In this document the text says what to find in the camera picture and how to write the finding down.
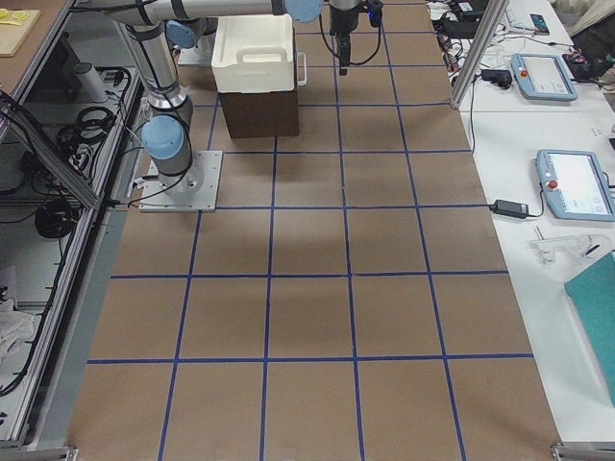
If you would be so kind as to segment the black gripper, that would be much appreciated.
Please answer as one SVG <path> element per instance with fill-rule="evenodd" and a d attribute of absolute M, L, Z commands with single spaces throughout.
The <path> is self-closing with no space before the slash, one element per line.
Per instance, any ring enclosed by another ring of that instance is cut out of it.
<path fill-rule="evenodd" d="M 351 65 L 349 34 L 357 28 L 360 0 L 330 0 L 330 34 L 335 36 L 338 75 L 346 76 Z"/>

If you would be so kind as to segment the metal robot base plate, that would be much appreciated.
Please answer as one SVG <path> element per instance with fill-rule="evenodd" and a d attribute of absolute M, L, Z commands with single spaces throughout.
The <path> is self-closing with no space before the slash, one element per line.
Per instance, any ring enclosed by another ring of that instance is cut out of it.
<path fill-rule="evenodd" d="M 194 151 L 191 168 L 182 180 L 159 176 L 158 168 L 151 160 L 148 174 L 155 176 L 144 184 L 146 199 L 138 202 L 143 212 L 190 212 L 216 210 L 217 193 L 222 168 L 221 151 Z"/>

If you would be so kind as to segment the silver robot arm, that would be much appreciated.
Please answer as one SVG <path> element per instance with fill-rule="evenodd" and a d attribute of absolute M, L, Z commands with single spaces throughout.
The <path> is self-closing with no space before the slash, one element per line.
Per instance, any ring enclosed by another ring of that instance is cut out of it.
<path fill-rule="evenodd" d="M 232 138 L 294 136 L 299 132 L 293 25 L 330 11 L 333 55 L 352 65 L 351 34 L 370 1 L 91 1 L 73 13 L 112 20 L 147 89 L 153 116 L 141 141 L 163 193 L 192 193 L 205 177 L 189 135 L 193 105 L 179 81 L 172 46 L 193 48 L 214 38 L 211 66 Z"/>

